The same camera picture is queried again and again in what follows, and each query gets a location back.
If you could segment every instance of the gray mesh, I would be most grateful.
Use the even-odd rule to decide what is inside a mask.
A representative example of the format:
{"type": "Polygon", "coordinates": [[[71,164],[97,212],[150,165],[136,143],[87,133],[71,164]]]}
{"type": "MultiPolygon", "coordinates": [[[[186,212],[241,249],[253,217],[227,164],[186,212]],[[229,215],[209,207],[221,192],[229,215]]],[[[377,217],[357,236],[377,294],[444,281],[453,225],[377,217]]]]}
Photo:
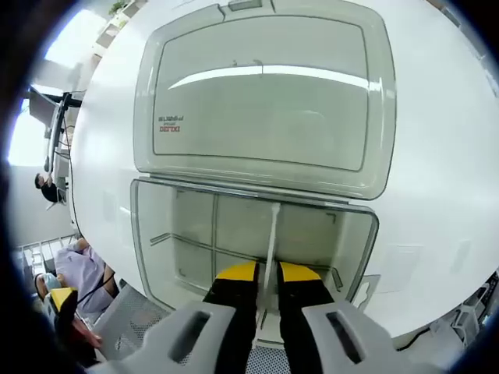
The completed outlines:
{"type": "Polygon", "coordinates": [[[95,324],[107,360],[121,360],[142,347],[146,331],[170,312],[126,285],[95,324]]]}
{"type": "MultiPolygon", "coordinates": [[[[101,353],[107,360],[131,355],[142,347],[146,331],[169,314],[126,285],[93,328],[102,337],[101,353]]],[[[180,364],[185,365],[189,358],[187,355],[180,364]]],[[[256,346],[249,353],[246,373],[289,374],[285,351],[256,346]]]]}
{"type": "Polygon", "coordinates": [[[288,356],[284,349],[256,346],[248,357],[247,374],[289,374],[288,356]]]}

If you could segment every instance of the person sitting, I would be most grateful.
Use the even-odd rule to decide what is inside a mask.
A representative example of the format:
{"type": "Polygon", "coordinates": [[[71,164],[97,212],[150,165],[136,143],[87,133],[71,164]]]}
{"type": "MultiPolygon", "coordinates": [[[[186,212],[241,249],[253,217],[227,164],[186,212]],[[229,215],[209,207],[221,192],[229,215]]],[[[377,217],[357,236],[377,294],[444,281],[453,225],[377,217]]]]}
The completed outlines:
{"type": "Polygon", "coordinates": [[[53,288],[74,287],[78,290],[78,310],[103,312],[117,294],[114,271],[84,238],[66,246],[55,256],[55,272],[38,274],[35,288],[43,301],[53,288]]]}
{"type": "Polygon", "coordinates": [[[61,193],[57,190],[57,186],[52,181],[51,175],[48,175],[47,181],[45,181],[44,177],[38,173],[34,178],[34,185],[37,189],[41,189],[41,194],[48,201],[58,203],[59,201],[64,200],[61,193]]]}

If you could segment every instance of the clear plastic panel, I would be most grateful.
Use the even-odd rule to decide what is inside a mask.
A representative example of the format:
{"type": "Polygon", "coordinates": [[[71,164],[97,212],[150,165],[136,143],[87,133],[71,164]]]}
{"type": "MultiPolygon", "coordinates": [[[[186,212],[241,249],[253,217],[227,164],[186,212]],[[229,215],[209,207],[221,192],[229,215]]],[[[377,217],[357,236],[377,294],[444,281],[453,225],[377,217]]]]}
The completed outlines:
{"type": "MultiPolygon", "coordinates": [[[[335,300],[351,300],[377,230],[372,213],[341,204],[242,196],[244,192],[176,182],[135,182],[133,190],[144,283],[153,299],[172,308],[202,299],[217,273],[249,259],[267,266],[275,261],[307,265],[335,300]]],[[[261,290],[265,269],[260,268],[261,290]]],[[[274,273],[259,306],[278,316],[274,273]]]]}
{"type": "Polygon", "coordinates": [[[383,20],[348,2],[253,10],[206,7],[151,34],[136,86],[137,169],[377,198],[395,137],[383,20]]]}

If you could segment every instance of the open compartment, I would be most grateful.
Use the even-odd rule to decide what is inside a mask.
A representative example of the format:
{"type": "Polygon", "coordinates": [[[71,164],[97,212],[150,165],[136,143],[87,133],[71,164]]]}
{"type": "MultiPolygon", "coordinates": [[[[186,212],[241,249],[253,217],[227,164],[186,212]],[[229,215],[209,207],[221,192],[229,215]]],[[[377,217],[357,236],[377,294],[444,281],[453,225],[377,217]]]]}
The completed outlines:
{"type": "Polygon", "coordinates": [[[367,208],[157,180],[133,183],[137,258],[148,295],[176,309],[200,300],[222,270],[261,263],[260,333],[280,343],[276,261],[319,273],[334,300],[351,301],[377,232],[367,208]],[[271,234],[275,226],[275,235],[271,234]]]}

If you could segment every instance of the light purple shirt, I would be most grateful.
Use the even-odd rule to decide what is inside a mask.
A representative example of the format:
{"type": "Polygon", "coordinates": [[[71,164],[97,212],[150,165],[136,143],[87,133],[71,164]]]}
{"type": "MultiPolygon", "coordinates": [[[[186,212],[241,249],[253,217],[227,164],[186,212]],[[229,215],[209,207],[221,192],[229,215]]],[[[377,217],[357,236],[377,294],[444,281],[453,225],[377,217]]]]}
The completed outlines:
{"type": "MultiPolygon", "coordinates": [[[[77,252],[77,242],[61,249],[55,257],[55,271],[62,274],[70,287],[78,289],[80,300],[88,292],[94,290],[102,280],[105,263],[90,246],[77,252]]],[[[113,298],[104,288],[98,288],[78,305],[84,313],[104,311],[113,298]]]]}

